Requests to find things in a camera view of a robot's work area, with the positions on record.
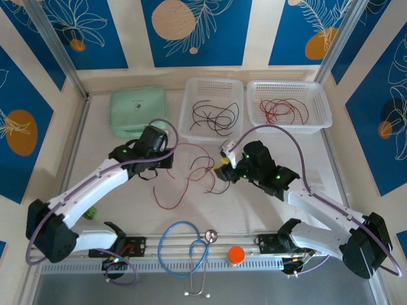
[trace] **plastic basket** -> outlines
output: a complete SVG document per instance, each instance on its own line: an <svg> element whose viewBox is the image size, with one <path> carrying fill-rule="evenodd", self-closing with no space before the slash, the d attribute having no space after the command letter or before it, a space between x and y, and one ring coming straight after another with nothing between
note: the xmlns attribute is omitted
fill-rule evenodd
<svg viewBox="0 0 407 305"><path fill-rule="evenodd" d="M247 84L247 107L250 122L254 126L267 124L265 113L260 109L261 101L276 98L294 98L303 102L308 109L309 118L305 125L297 119L290 125L290 117L279 117L276 125L291 133L315 133L332 125L331 109L321 84L305 81L251 81ZM305 108L301 109L301 115L307 115ZM275 128L260 128L257 132L281 131Z"/></svg>
<svg viewBox="0 0 407 305"><path fill-rule="evenodd" d="M222 143L226 139L237 140L243 132L243 83L228 78L190 78L186 82L183 106L179 117L178 131L180 136L194 143ZM193 106L199 101L208 100L206 104L226 108L233 103L237 104L238 117L236 123L221 136L213 130L207 122L194 124Z"/></svg>

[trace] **green object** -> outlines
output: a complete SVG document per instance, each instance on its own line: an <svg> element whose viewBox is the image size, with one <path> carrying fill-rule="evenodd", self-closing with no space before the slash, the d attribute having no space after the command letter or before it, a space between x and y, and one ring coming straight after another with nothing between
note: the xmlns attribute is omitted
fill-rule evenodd
<svg viewBox="0 0 407 305"><path fill-rule="evenodd" d="M83 214L83 216L85 216L85 218L87 219L94 219L96 218L97 215L97 210L95 207L89 208L85 214Z"/></svg>
<svg viewBox="0 0 407 305"><path fill-rule="evenodd" d="M119 90L110 96L109 123L120 138L139 138L152 119L168 119L168 104L162 87ZM153 123L166 129L164 122Z"/></svg>

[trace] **white tabletop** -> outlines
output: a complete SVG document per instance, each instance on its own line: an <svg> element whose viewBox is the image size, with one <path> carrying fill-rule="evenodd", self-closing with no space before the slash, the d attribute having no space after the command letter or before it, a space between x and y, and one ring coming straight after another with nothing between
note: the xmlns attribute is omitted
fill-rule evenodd
<svg viewBox="0 0 407 305"><path fill-rule="evenodd" d="M167 91L170 120L178 125L183 91ZM92 97L90 110L86 119L78 153L74 162L69 185L79 182L93 172L118 145L128 139L115 137L108 122L109 95ZM251 124L247 109L244 113L244 131ZM333 199L340 201L325 145L319 132L313 135L294 135L303 149L307 178L318 190L325 192ZM300 173L300 159L291 140L283 134L256 133L248 136L244 143L261 140L266 145L276 164L286 166ZM174 135L170 133L170 145ZM218 146L204 145L209 154L219 161ZM200 182L190 182L190 188L181 204L174 210L161 209L155 202L153 186L162 205L175 205L186 186L191 162L203 156L199 148L179 146L174 155L171 179L165 170L158 170L159 175L151 181L137 177L118 187L102 198L95 207L97 220L111 221L127 234L162 234L171 224L179 220L188 220L198 226L201 232L215 229L219 233L239 233L248 231L276 231L290 218L298 218L309 224L322 226L305 212L287 203L271 198L263 191L241 180L231 185L222 195L204 194L212 184L211 175L207 174ZM217 180L215 190L221 191L225 183Z"/></svg>

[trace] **orange bottle cap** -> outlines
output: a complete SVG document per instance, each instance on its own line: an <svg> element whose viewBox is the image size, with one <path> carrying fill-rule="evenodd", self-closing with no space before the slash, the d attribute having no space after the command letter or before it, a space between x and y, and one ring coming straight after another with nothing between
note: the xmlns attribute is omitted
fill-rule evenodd
<svg viewBox="0 0 407 305"><path fill-rule="evenodd" d="M228 254L229 260L232 264L240 264L244 261L245 253L242 247L233 246L229 250Z"/></svg>

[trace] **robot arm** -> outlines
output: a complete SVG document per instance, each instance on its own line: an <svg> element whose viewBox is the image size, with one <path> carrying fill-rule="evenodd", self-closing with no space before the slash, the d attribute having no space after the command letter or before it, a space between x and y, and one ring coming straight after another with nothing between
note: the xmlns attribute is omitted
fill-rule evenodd
<svg viewBox="0 0 407 305"><path fill-rule="evenodd" d="M345 208L323 194L317 194L312 189L309 193L297 173L275 164L261 141L246 144L240 161L236 160L235 154L231 155L225 150L231 146L233 143L230 141L221 146L221 155L232 160L215 169L219 179L232 183L247 179L266 194L304 209L329 228L321 229L299 219L290 219L279 229L276 236L268 236L268 239L262 240L263 244L269 241L268 249L283 248L288 252L299 248L317 250L341 259L352 272L362 278L373 276L387 256L377 243L351 220L354 218L364 224L386 245L387 250L391 251L390 236L384 220L379 215L371 213L365 216ZM338 210L322 204L315 195L328 200ZM345 210L346 213L340 213L340 210Z"/></svg>
<svg viewBox="0 0 407 305"><path fill-rule="evenodd" d="M145 161L120 166L123 162L137 159L153 159L170 152L167 134L153 126L147 126L139 140L132 140L115 148L96 171L70 190L46 203L36 200L28 211L26 237L31 239L34 230L44 217L55 210L45 222L35 239L42 253L51 261L59 262L70 253L95 248L110 249L118 253L125 242L125 233L111 222L88 224L81 216L107 193L145 170L171 168L173 155L162 161Z"/></svg>

